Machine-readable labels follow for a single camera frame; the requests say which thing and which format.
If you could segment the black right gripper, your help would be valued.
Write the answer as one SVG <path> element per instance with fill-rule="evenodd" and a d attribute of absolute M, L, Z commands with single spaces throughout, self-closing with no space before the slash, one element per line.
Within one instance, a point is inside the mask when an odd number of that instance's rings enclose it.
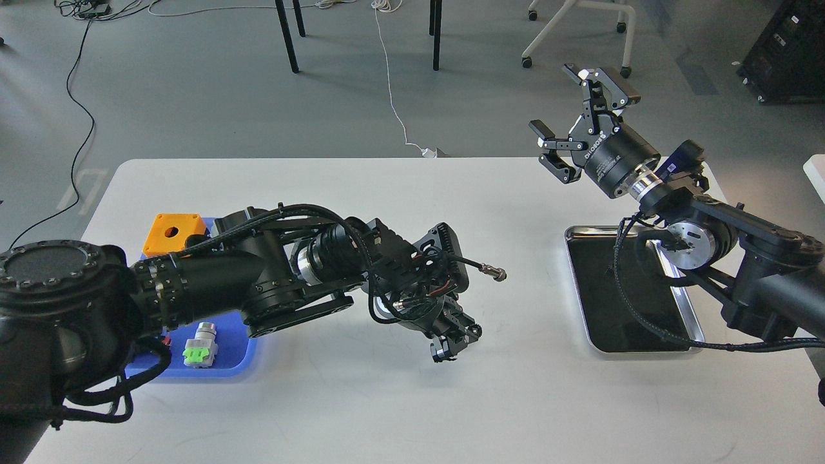
<path fill-rule="evenodd" d="M 610 66 L 586 70 L 566 63 L 563 70 L 583 91 L 583 111 L 570 129 L 571 140 L 557 138 L 541 120 L 529 122 L 538 146 L 545 150 L 539 163 L 565 184 L 577 182 L 583 169 L 608 197 L 624 196 L 634 182 L 627 177 L 640 164 L 656 168 L 661 159 L 645 138 L 619 120 L 624 108 L 640 102 L 641 93 Z M 559 150 L 572 151 L 577 167 L 563 161 Z"/>

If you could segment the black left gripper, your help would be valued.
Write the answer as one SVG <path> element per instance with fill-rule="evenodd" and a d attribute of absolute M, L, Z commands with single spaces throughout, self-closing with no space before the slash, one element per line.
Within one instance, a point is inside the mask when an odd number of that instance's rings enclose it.
<path fill-rule="evenodd" d="M 432 345 L 443 349 L 446 356 L 444 362 L 456 360 L 451 340 L 469 345 L 477 342 L 483 334 L 481 325 L 469 317 L 452 297 L 438 297 L 433 302 L 416 306 L 415 309 L 420 309 L 418 317 L 401 321 L 400 325 L 433 338 L 430 349 Z"/>

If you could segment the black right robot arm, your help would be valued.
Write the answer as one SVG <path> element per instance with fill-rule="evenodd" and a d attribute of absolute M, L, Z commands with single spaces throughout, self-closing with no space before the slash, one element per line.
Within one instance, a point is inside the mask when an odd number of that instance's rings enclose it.
<path fill-rule="evenodd" d="M 581 115 L 567 136 L 546 124 L 530 128 L 543 150 L 540 164 L 560 182 L 581 174 L 611 199 L 631 196 L 637 212 L 619 223 L 613 248 L 613 280 L 622 305 L 643 328 L 662 340 L 699 349 L 774 353 L 823 350 L 823 243 L 710 196 L 704 150 L 685 140 L 665 160 L 622 115 L 641 94 L 615 68 L 563 70 L 583 94 Z M 730 329 L 755 343 L 708 343 L 674 334 L 645 319 L 621 283 L 619 255 L 634 224 L 636 257 L 657 242 L 681 276 L 660 276 L 669 287 L 701 288 L 721 305 Z"/>

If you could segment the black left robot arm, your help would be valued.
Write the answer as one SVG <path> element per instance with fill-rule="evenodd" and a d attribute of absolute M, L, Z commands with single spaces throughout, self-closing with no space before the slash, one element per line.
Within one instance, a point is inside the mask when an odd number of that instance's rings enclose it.
<path fill-rule="evenodd" d="M 231 311 L 256 338 L 347 309 L 362 288 L 374 321 L 421 332 L 435 362 L 454 360 L 482 335 L 457 303 L 468 266 L 506 278 L 465 258 L 448 224 L 409 243 L 380 220 L 313 204 L 237 211 L 133 265 L 118 246 L 12 247 L 2 253 L 2 462 L 24 462 L 65 421 L 129 420 L 132 391 L 173 360 L 160 334 Z"/>

